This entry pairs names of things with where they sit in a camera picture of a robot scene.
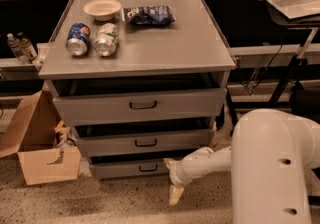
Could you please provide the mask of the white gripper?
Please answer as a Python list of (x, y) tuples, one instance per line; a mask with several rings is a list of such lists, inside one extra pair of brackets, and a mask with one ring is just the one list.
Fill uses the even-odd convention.
[(185, 186), (194, 179), (201, 178), (218, 169), (219, 152), (202, 147), (181, 160), (164, 158), (173, 185), (169, 189), (169, 205), (175, 206), (184, 192)]

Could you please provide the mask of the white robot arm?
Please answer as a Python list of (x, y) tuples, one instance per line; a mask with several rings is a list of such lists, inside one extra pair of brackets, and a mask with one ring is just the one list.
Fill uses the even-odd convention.
[(209, 173), (229, 171), (233, 224), (312, 224), (304, 170), (320, 167), (320, 124), (274, 109), (257, 109), (235, 125), (231, 145), (166, 158), (169, 204)]

